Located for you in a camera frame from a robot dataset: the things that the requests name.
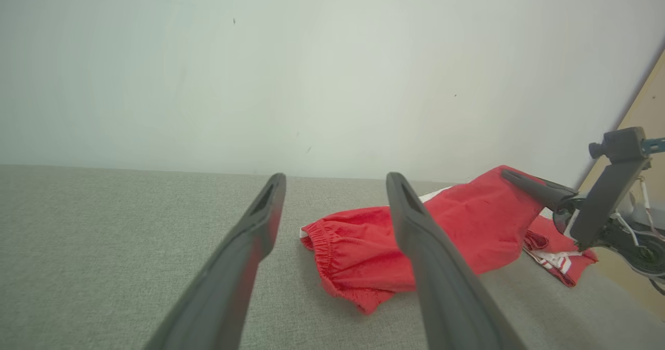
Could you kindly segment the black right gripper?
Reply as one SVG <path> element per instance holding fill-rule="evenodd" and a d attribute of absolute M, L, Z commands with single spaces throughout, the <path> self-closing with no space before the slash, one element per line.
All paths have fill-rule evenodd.
<path fill-rule="evenodd" d="M 579 192 L 511 169 L 501 176 L 553 212 L 556 229 L 576 251 L 603 248 L 651 280 L 665 280 L 665 209 L 629 198 L 575 198 Z"/>

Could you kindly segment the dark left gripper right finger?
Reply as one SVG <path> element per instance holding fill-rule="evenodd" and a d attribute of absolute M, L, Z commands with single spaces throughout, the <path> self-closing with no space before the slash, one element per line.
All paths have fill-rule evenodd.
<path fill-rule="evenodd" d="M 385 180 L 397 246 L 409 258 L 429 350 L 527 350 L 408 180 Z"/>

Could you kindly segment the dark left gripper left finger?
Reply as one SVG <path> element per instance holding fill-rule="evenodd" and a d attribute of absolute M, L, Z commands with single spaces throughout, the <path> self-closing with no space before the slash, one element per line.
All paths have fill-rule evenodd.
<path fill-rule="evenodd" d="M 285 175 L 272 175 L 145 350 L 238 350 L 259 263 L 275 246 L 285 192 Z"/>

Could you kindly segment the red white basketball jersey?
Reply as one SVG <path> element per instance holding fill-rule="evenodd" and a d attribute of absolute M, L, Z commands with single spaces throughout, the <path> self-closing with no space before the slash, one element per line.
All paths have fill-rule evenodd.
<path fill-rule="evenodd" d="M 547 208 L 528 227 L 523 250 L 568 288 L 576 286 L 584 270 L 598 262 L 594 250 L 579 251 L 572 239 L 558 233 Z"/>

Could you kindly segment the red shorts with white trim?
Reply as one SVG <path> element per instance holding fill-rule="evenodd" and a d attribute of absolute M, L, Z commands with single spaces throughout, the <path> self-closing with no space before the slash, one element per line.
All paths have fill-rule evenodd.
<path fill-rule="evenodd" d="M 497 166 L 471 182 L 420 200 L 475 274 L 502 268 L 522 253 L 543 205 L 502 177 Z M 370 315 L 396 293 L 416 288 L 411 263 L 396 243 L 387 206 L 331 213 L 302 227 L 326 293 Z"/>

